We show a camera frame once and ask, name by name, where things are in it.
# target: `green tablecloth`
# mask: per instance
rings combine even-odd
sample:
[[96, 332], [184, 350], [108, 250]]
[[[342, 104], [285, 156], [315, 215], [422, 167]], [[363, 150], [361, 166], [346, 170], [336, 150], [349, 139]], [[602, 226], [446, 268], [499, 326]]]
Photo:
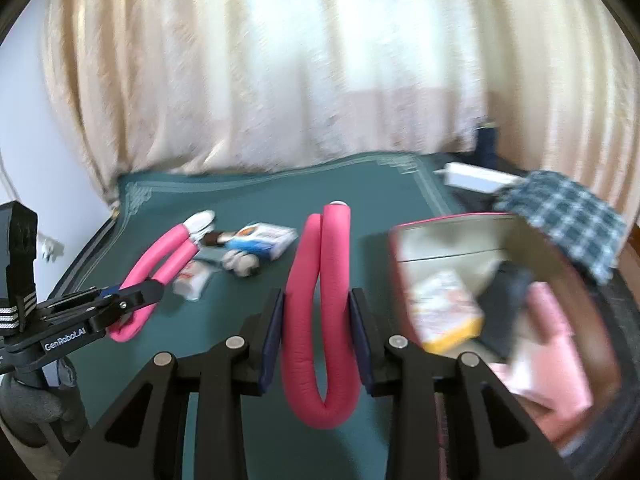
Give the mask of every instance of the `green tablecloth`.
[[[462, 212], [433, 175], [428, 160], [415, 155], [375, 153], [262, 175], [143, 173], [126, 176], [120, 185], [121, 215], [114, 234], [104, 250], [83, 266], [74, 290], [121, 282], [153, 241], [196, 211], [214, 209], [220, 229], [261, 221], [300, 230], [309, 214], [321, 212], [332, 200], [343, 200], [351, 207], [351, 286], [362, 286], [372, 308], [390, 317], [386, 233], [396, 224]], [[280, 260], [265, 263], [253, 278], [215, 273], [195, 303], [168, 289], [132, 341], [118, 344], [104, 338], [72, 354], [90, 423], [156, 352], [186, 356], [233, 335], [248, 314], [261, 310], [272, 286], [284, 286], [294, 254], [291, 248]], [[324, 387], [321, 339], [314, 341], [317, 374]], [[185, 442], [185, 479], [193, 478], [193, 401]], [[268, 393], [243, 399], [242, 411], [252, 480], [384, 478], [388, 399], [373, 400], [363, 389], [356, 412], [340, 428], [311, 430], [289, 409], [277, 370]]]

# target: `open container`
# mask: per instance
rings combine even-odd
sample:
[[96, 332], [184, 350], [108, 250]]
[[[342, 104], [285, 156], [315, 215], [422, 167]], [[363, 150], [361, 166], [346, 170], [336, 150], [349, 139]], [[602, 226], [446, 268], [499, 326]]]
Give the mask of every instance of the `open container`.
[[[474, 213], [435, 218], [396, 226], [390, 232], [392, 281], [396, 293], [396, 319], [403, 335], [420, 344], [409, 320], [408, 291], [436, 272], [452, 269], [475, 297], [484, 291], [503, 260], [528, 267], [539, 282], [547, 282], [574, 330], [574, 343], [587, 376], [593, 405], [574, 420], [559, 420], [554, 444], [559, 449], [578, 444], [581, 434], [613, 400], [620, 388], [620, 370], [609, 335], [581, 277], [546, 237], [521, 217]], [[521, 318], [526, 317], [523, 308]], [[516, 338], [529, 326], [517, 322]], [[497, 359], [475, 341], [447, 352], [455, 356], [471, 350], [487, 362]], [[548, 412], [522, 399], [536, 418]]]

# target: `triangular cutout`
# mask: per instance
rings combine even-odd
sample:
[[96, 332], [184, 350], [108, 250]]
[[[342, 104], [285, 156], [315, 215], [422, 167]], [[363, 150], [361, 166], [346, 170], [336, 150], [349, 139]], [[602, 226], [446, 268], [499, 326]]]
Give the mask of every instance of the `triangular cutout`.
[[482, 400], [484, 400], [489, 417], [495, 447], [509, 447], [529, 439], [527, 430], [522, 427], [498, 393], [488, 384], [482, 388]]
[[145, 383], [136, 392], [131, 402], [122, 410], [120, 416], [104, 435], [107, 442], [126, 447], [138, 446], [153, 389], [150, 383]]

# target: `blue and white package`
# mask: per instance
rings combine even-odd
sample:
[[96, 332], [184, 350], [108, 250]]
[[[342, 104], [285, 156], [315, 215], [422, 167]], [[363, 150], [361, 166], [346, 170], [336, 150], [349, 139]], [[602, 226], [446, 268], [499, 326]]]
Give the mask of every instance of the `blue and white package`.
[[298, 232], [290, 227], [255, 223], [240, 229], [225, 247], [277, 260], [296, 238]]

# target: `pink object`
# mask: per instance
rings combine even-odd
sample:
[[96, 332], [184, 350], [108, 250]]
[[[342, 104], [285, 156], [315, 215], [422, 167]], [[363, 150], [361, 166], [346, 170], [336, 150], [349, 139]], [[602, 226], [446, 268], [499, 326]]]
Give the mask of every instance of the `pink object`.
[[[120, 288], [137, 285], [149, 276], [158, 263], [167, 256], [165, 263], [153, 275], [154, 280], [166, 285], [184, 268], [196, 255], [198, 247], [190, 240], [190, 232], [184, 224], [178, 224], [162, 235], [140, 257], [136, 265], [126, 277]], [[154, 311], [156, 303], [136, 310], [130, 319], [124, 323], [116, 323], [108, 327], [107, 332], [114, 341], [123, 343], [133, 338], [147, 322]]]
[[[282, 383], [293, 412], [318, 430], [347, 420], [360, 394], [347, 310], [350, 222], [351, 210], [342, 204], [329, 204], [322, 216], [306, 220], [285, 292]], [[324, 400], [316, 383], [311, 328], [318, 275], [327, 374]]]
[[527, 305], [544, 343], [523, 341], [510, 367], [492, 364], [491, 368], [511, 392], [552, 410], [537, 417], [536, 423], [554, 440], [591, 407], [593, 396], [571, 324], [551, 288], [546, 283], [532, 284]]

